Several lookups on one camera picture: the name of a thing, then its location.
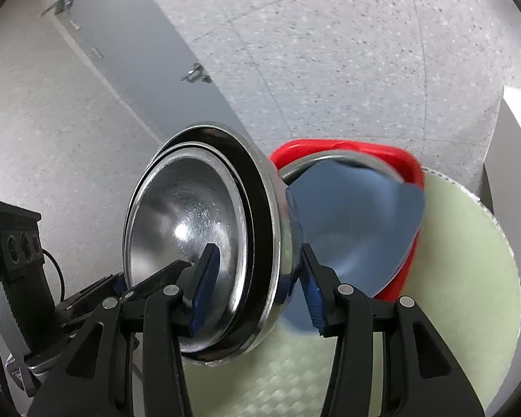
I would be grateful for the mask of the blue wavy plate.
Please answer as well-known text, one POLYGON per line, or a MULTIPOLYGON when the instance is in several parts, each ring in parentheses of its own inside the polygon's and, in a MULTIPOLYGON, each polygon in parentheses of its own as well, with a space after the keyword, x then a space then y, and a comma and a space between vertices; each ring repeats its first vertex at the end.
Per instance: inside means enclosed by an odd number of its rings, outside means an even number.
POLYGON ((303 241, 343 283, 375 297, 399 274, 422 224, 422 188, 323 160, 289 190, 303 241))

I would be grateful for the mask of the green checkered table mat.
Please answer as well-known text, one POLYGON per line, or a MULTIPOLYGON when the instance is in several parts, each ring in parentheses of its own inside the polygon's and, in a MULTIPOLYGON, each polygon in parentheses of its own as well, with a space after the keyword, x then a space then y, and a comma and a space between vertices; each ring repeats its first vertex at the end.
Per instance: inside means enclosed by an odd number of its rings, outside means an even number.
POLYGON ((347 332, 280 323, 252 353, 187 366, 197 416, 482 416, 521 332, 521 281, 496 219, 425 173, 419 246, 399 299, 342 296, 347 332))

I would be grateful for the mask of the red plastic basin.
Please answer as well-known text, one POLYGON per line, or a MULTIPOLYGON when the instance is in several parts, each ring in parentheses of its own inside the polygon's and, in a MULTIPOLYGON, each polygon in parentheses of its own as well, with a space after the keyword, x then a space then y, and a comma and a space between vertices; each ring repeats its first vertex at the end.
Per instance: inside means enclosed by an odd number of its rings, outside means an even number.
MULTIPOLYGON (((420 162, 412 154, 409 154, 409 152, 388 145, 344 139, 300 138, 278 147, 270 154, 269 158, 278 170, 282 170, 295 160, 305 159, 309 154, 328 154, 331 151, 338 151, 339 154, 359 153, 378 158, 381 162, 392 167, 405 182, 411 183, 414 186, 418 186, 421 190, 424 190, 424 176, 420 162)), ((414 260, 418 241, 419 232, 416 231, 410 251, 401 265, 400 270, 375 296, 377 299, 390 302, 399 299, 414 260)))

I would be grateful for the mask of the white sink counter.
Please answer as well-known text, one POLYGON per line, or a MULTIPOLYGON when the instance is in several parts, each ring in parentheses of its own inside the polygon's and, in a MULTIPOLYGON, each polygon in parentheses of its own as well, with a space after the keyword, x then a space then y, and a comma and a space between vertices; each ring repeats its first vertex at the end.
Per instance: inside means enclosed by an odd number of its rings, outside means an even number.
POLYGON ((494 214, 521 216, 521 89, 503 90, 484 166, 494 214))

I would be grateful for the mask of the door closer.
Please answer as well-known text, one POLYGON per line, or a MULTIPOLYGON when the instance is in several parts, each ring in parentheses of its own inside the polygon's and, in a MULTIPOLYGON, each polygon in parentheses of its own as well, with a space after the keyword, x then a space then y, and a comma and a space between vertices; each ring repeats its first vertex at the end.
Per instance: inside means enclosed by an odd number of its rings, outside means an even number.
POLYGON ((47 14, 50 11, 54 11, 54 13, 59 13, 64 10, 69 9, 74 0, 56 0, 54 3, 52 3, 49 7, 47 7, 45 10, 43 10, 39 16, 43 17, 45 14, 47 14))

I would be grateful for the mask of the grey door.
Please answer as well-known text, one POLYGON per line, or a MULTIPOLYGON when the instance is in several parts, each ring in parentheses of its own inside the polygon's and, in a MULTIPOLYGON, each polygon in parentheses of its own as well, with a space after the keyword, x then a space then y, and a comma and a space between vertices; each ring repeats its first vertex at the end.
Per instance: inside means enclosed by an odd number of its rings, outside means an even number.
POLYGON ((246 132, 217 86, 181 81, 202 63, 154 0, 74 0, 50 14, 152 138, 164 142, 196 122, 246 132))

